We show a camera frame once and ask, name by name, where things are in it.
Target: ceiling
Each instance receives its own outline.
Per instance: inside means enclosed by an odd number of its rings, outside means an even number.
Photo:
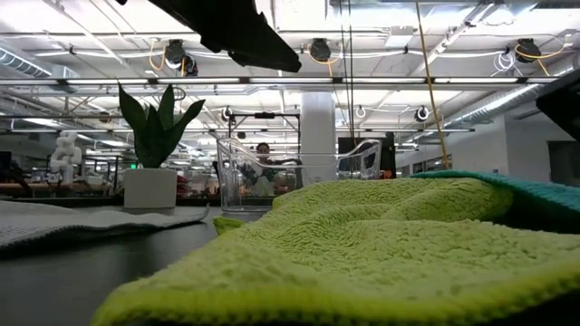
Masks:
[[[358,5],[353,1],[353,13],[341,15],[336,5],[327,6],[323,0],[256,0],[258,12],[263,12],[268,23],[278,31],[280,36],[298,53],[303,67],[299,73],[277,72],[256,67],[241,67],[231,61],[225,54],[211,53],[199,43],[199,37],[186,26],[159,10],[146,0],[130,0],[125,6],[113,0],[62,0],[64,12],[69,18],[53,10],[46,2],[52,0],[0,0],[0,48],[8,46],[19,55],[42,67],[61,65],[78,73],[82,78],[115,78],[115,77],[174,77],[176,72],[167,64],[160,70],[152,65],[162,63],[160,54],[169,39],[184,40],[184,47],[196,60],[199,77],[216,76],[424,76],[421,69],[421,37],[418,31],[414,3],[380,4],[380,1],[367,1],[371,5]],[[478,8],[477,3],[466,1],[446,1],[436,4],[431,1],[420,6],[424,27],[426,50],[429,53],[446,38],[452,38],[453,31],[463,25],[470,13]],[[558,53],[545,59],[549,67],[554,62],[563,60],[577,51],[580,46],[580,9],[533,9],[537,2],[514,5],[491,6],[484,11],[481,21],[467,28],[459,38],[449,41],[444,52],[433,55],[430,73],[433,76],[469,76],[469,77],[503,77],[503,76],[541,76],[541,67],[536,63],[508,64],[504,71],[498,70],[499,53],[509,46],[513,48],[520,38],[533,38],[543,55]],[[341,34],[341,24],[346,33]],[[353,39],[348,33],[352,25]],[[84,27],[94,34],[101,44],[83,33]],[[406,26],[411,33],[405,37],[398,36],[401,26]],[[354,59],[337,58],[331,65],[314,62],[307,52],[308,44],[313,38],[326,38],[334,55],[339,56],[341,48],[352,49]],[[393,42],[396,47],[385,46]],[[103,46],[115,55],[123,56],[121,64],[103,50]],[[407,53],[402,53],[407,46]],[[26,78],[13,69],[0,65],[0,78]],[[99,97],[71,96],[68,108],[75,107],[75,113],[93,114],[109,111],[119,114],[118,98],[106,96],[106,88],[81,87],[84,91],[100,92]],[[263,89],[245,94],[244,87],[220,86],[220,90],[237,93],[237,95],[207,95],[211,86],[195,86],[189,90],[205,92],[203,96],[188,96],[178,102],[176,111],[185,110],[196,99],[206,100],[206,109],[192,122],[191,128],[223,127],[220,115],[229,106],[238,112],[255,112],[263,110],[299,112],[301,93],[297,88]],[[64,93],[50,89],[10,88],[22,96],[32,96],[45,103],[50,110],[62,110],[65,107]],[[140,99],[157,105],[162,90],[155,96]],[[435,89],[434,100],[443,119],[452,117],[471,103],[482,99],[494,90],[482,88],[456,90]],[[335,91],[337,108],[348,106],[346,91]],[[355,125],[365,128],[405,128],[417,127],[414,111],[421,106],[431,107],[430,95],[426,90],[397,89],[356,89],[353,92],[353,105],[365,108],[363,117],[354,117]],[[10,114],[7,107],[0,107],[4,114]],[[337,119],[346,114],[337,111]],[[91,128],[108,128],[97,120],[85,121]],[[280,120],[246,121],[248,126],[284,127]],[[118,120],[109,125],[122,126]],[[248,136],[251,142],[296,142],[293,132],[257,133]],[[184,142],[192,147],[211,149],[213,138],[207,134],[187,133]]]

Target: white planter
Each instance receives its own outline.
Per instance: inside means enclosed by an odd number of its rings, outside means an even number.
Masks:
[[[172,208],[175,207],[178,174],[161,168],[137,168],[125,170],[126,208]]]

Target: clear plastic container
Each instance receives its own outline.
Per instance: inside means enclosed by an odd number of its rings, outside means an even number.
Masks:
[[[258,155],[236,139],[219,139],[217,157],[222,210],[260,212],[275,197],[316,182],[379,178],[381,141],[367,139],[346,154]]]

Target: snake plant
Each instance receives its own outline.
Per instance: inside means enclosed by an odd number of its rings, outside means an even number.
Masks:
[[[119,106],[123,118],[133,129],[135,153],[145,168],[159,168],[177,147],[188,124],[194,120],[204,101],[191,104],[188,110],[174,116],[175,98],[170,85],[161,98],[159,110],[147,110],[119,85]]]

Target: potted plant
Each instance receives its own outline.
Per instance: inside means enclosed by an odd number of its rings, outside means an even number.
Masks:
[[[170,85],[161,98],[159,109],[146,110],[119,85],[119,104],[123,118],[133,129],[135,153],[143,168],[128,169],[124,173],[125,207],[175,207],[177,172],[160,168],[177,147],[188,124],[202,109],[204,101],[197,101],[188,110],[175,116],[175,98]]]

